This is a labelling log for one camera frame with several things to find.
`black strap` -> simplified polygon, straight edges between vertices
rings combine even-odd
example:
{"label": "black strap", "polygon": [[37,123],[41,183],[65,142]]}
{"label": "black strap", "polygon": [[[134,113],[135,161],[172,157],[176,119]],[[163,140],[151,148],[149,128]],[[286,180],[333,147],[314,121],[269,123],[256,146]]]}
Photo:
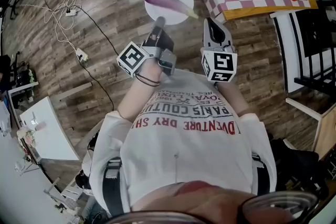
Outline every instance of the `black strap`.
{"label": "black strap", "polygon": [[[103,178],[104,201],[113,217],[124,213],[120,194],[120,168],[121,159],[119,157],[112,159],[105,169]],[[118,172],[116,177],[106,177],[109,170]]]}
{"label": "black strap", "polygon": [[258,172],[258,195],[264,195],[269,193],[270,191],[270,182],[269,182],[269,174],[268,169],[265,163],[260,159],[258,154],[253,153],[252,159],[254,161],[259,162],[260,167],[257,166]]}

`glasses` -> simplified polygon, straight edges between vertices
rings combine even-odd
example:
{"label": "glasses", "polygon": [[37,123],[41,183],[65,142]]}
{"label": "glasses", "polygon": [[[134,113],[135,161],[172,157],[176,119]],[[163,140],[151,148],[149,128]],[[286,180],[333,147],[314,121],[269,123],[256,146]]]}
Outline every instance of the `glasses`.
{"label": "glasses", "polygon": [[[238,207],[237,224],[308,223],[318,203],[314,194],[279,191],[246,200]],[[198,216],[171,211],[137,211],[110,219],[106,224],[169,223],[209,224]]]}

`forearm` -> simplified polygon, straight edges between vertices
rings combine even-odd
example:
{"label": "forearm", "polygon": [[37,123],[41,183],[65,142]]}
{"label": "forearm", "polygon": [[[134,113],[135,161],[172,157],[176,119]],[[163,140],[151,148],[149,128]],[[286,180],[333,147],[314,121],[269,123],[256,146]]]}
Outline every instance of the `forearm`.
{"label": "forearm", "polygon": [[155,87],[148,86],[135,79],[130,90],[126,93],[118,106],[119,114],[126,120],[133,122],[153,95]]}
{"label": "forearm", "polygon": [[[140,75],[151,81],[159,81],[162,69],[154,58],[147,59],[141,67]],[[155,87],[146,85],[137,78],[118,106],[118,112],[126,120],[133,122],[155,91]]]}
{"label": "forearm", "polygon": [[217,84],[217,88],[238,116],[253,113],[253,110],[249,107],[237,85],[231,82],[220,82]]}

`wooden floor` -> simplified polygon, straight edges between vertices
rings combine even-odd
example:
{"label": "wooden floor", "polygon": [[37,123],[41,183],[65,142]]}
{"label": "wooden floor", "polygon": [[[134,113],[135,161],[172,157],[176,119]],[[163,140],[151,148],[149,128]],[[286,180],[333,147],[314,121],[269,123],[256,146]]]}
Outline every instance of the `wooden floor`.
{"label": "wooden floor", "polygon": [[[62,1],[47,0],[52,8]],[[153,23],[143,0],[77,0],[76,3],[96,20],[119,52],[130,40],[140,43]],[[24,0],[23,4],[45,6],[43,0]],[[208,15],[202,0],[195,0],[195,7],[200,15]],[[57,41],[55,21],[44,23],[44,12],[40,8],[21,7],[15,20],[9,20],[7,13],[3,31],[4,53],[12,56],[21,51],[20,60],[29,61],[36,71],[40,82],[37,101],[91,81],[72,48]],[[62,23],[67,26],[70,20],[64,18]],[[238,49],[238,84],[244,97],[259,110],[271,134],[287,137],[298,149],[309,149],[317,122],[285,103],[281,55],[272,20],[262,15],[231,21],[226,26]],[[202,73],[199,49],[203,45],[203,22],[189,18],[179,25],[167,26],[166,31],[175,41],[178,67]],[[87,69],[108,91],[116,107],[131,80],[117,67],[111,45],[83,12],[75,17],[73,28],[66,34],[75,47],[89,55]],[[55,107],[73,145],[112,109],[106,94],[93,84],[91,89]],[[326,96],[309,90],[294,97],[317,110],[325,110],[328,105]],[[61,176],[58,187],[63,189],[80,169],[80,162],[44,160],[43,166],[52,179]]]}

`power strip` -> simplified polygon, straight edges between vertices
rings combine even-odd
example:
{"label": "power strip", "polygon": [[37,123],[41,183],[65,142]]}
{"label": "power strip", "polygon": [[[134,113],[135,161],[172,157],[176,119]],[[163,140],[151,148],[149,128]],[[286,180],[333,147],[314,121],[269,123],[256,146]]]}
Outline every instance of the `power strip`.
{"label": "power strip", "polygon": [[89,56],[79,48],[76,50],[76,55],[80,62],[86,62],[89,59]]}
{"label": "power strip", "polygon": [[77,11],[75,9],[71,9],[69,12],[65,13],[66,17],[70,17],[70,16],[75,16],[77,14]]}

